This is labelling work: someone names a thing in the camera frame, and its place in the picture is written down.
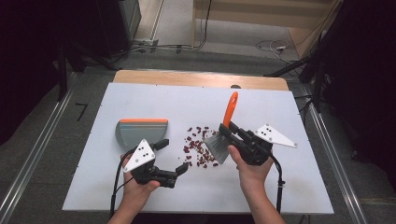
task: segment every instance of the gray brush bristles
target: gray brush bristles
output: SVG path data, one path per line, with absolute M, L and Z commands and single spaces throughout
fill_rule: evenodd
M 210 138 L 204 140 L 210 153 L 215 157 L 216 161 L 223 164 L 227 159 L 228 152 L 227 146 L 230 145 L 228 139 L 220 133 L 216 133 Z

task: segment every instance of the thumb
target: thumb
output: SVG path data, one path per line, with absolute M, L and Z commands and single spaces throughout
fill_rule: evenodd
M 231 158 L 233 158 L 233 161 L 236 163 L 236 165 L 240 165 L 243 160 L 241 158 L 241 154 L 239 154 L 238 149 L 232 145 L 228 146 L 227 148 L 230 152 Z
M 160 182 L 156 180 L 151 180 L 148 182 L 148 191 L 152 192 L 160 186 Z

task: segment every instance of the brush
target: brush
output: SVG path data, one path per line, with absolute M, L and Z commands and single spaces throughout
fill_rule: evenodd
M 238 92 L 235 91 L 228 102 L 227 109 L 225 111 L 224 120 L 222 124 L 229 128 L 231 118 L 233 117 L 233 111 L 236 108 L 236 102 L 238 100 Z M 224 137 L 221 133 L 216 133 L 210 138 L 204 140 L 210 153 L 215 157 L 216 161 L 223 164 L 228 157 L 227 146 L 230 145 L 228 139 Z

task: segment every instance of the orange handle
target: orange handle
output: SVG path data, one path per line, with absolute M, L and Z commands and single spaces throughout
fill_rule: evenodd
M 238 92 L 235 91 L 228 102 L 227 109 L 225 111 L 223 124 L 229 128 L 231 118 L 233 117 L 233 111 L 236 108 L 236 102 L 238 101 Z

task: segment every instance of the human arm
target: human arm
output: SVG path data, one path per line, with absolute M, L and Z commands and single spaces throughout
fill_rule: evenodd
M 127 157 L 123 162 L 124 167 L 131 157 Z M 124 182 L 132 178 L 130 172 L 124 173 Z M 114 216 L 108 221 L 108 224 L 131 224 L 134 217 L 145 206 L 149 195 L 152 191 L 160 186 L 160 183 L 155 180 L 149 181 L 146 185 L 139 185 L 133 179 L 123 186 L 123 195 L 120 206 Z
M 228 146 L 228 150 L 239 170 L 241 189 L 247 199 L 255 223 L 285 223 L 282 216 L 269 201 L 264 186 L 265 178 L 268 176 L 274 161 L 268 158 L 263 165 L 252 166 L 244 162 L 236 147 Z

